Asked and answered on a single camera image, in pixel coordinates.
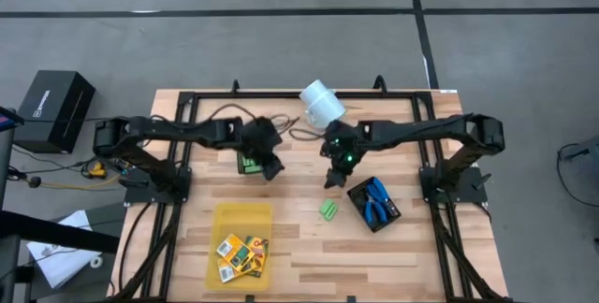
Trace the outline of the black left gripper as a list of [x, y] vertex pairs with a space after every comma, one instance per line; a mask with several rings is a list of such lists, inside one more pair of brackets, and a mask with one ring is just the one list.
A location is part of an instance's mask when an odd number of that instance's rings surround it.
[[282, 143], [282, 138], [271, 119], [260, 116], [241, 128], [241, 152], [256, 163], [269, 163], [262, 166], [265, 180], [273, 180], [285, 167], [275, 155], [274, 148]]

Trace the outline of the yellow translucent plastic bin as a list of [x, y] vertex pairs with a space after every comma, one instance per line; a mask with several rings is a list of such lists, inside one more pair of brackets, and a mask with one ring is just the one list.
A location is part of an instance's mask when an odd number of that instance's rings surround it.
[[272, 207], [266, 203], [243, 204], [223, 203], [216, 207], [212, 225], [209, 261], [205, 277], [205, 286], [211, 291], [257, 292], [264, 291], [270, 284], [270, 245], [266, 264], [260, 278], [249, 275], [255, 267], [251, 260], [240, 271], [241, 275], [227, 283], [220, 280], [217, 260], [222, 258], [217, 252], [218, 245], [229, 235], [234, 234], [244, 243], [247, 236], [271, 240]]

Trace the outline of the black stand beam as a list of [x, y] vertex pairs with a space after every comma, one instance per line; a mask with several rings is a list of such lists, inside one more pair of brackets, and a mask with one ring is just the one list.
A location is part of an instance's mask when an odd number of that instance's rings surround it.
[[8, 236], [101, 253], [116, 253], [120, 241], [107, 234], [0, 210], [0, 238]]

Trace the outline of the yellow green crayon box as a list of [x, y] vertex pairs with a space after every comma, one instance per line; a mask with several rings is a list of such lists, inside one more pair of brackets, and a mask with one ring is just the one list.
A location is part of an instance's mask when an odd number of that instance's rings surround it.
[[242, 271], [255, 255], [255, 253], [234, 234], [229, 234], [218, 245], [216, 252], [237, 271]]
[[219, 258], [217, 260], [217, 267], [222, 283], [230, 282], [241, 275], [241, 273], [238, 270], [236, 270], [223, 258]]
[[249, 275], [255, 278], [260, 278], [266, 264], [270, 241], [266, 238], [247, 236], [245, 239], [245, 244], [255, 254], [252, 259], [255, 267], [249, 272]]

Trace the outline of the black slotted plastic basket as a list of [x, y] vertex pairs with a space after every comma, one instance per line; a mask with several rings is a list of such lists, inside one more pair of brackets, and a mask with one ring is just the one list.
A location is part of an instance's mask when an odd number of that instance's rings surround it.
[[[377, 179], [377, 178], [370, 177], [369, 179], [361, 182], [360, 184], [358, 184], [351, 190], [347, 191], [346, 193], [347, 193], [349, 199], [351, 200], [351, 202], [353, 203], [353, 205], [355, 206], [355, 208], [357, 209], [361, 218], [365, 222], [365, 224], [369, 227], [369, 229], [373, 233], [376, 233], [376, 232], [380, 231], [381, 229], [385, 228], [386, 226], [388, 226], [389, 224], [391, 224], [391, 223], [395, 222], [396, 220], [398, 220], [399, 218], [401, 218], [402, 214], [399, 211], [400, 216], [395, 217], [395, 216], [392, 216], [388, 212], [388, 210], [386, 209], [384, 204], [381, 203], [378, 199], [376, 191], [373, 187], [373, 179]], [[378, 222], [377, 216], [374, 216], [374, 221], [372, 224], [366, 223], [366, 219], [364, 216], [364, 206], [365, 206], [365, 203], [367, 202], [367, 196], [366, 196], [367, 192], [369, 192], [382, 205], [383, 209], [385, 210], [387, 218], [382, 223]]]
[[252, 175], [252, 174], [247, 174], [247, 173], [244, 173], [244, 172], [243, 172], [243, 168], [241, 168], [241, 167], [238, 165], [238, 158], [237, 158], [237, 167], [238, 167], [238, 173], [239, 173], [240, 175]]

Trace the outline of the white paper sheet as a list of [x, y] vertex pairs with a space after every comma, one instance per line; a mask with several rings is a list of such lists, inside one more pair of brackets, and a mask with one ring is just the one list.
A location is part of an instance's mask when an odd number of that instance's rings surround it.
[[64, 285], [101, 252], [30, 241], [26, 244], [51, 289]]

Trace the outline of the blue-handled pliers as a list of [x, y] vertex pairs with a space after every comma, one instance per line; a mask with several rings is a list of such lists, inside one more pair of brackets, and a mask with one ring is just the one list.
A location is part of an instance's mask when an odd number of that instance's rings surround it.
[[366, 193], [367, 202], [364, 206], [364, 216], [367, 224], [372, 224], [374, 216], [377, 216], [379, 223], [382, 223], [386, 218], [385, 210], [382, 205], [369, 193]]
[[399, 217], [400, 213], [397, 207], [394, 205], [392, 200], [390, 199], [387, 190], [383, 183], [379, 179], [373, 179], [373, 187], [376, 191], [378, 199], [381, 203], [384, 204], [388, 212], [395, 217]]

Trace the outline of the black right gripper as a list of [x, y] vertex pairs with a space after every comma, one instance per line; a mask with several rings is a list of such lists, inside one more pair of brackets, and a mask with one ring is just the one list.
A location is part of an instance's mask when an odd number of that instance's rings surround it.
[[329, 123], [322, 144], [322, 156], [331, 161], [325, 187], [344, 187], [349, 175], [361, 160], [363, 152], [358, 149], [358, 132], [355, 127], [341, 121]]

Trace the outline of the black cardboard box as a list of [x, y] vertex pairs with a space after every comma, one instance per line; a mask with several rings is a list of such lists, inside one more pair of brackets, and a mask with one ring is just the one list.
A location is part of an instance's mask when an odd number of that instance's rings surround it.
[[77, 71], [37, 71], [18, 109], [25, 124], [13, 143], [31, 153], [73, 152], [94, 95]]

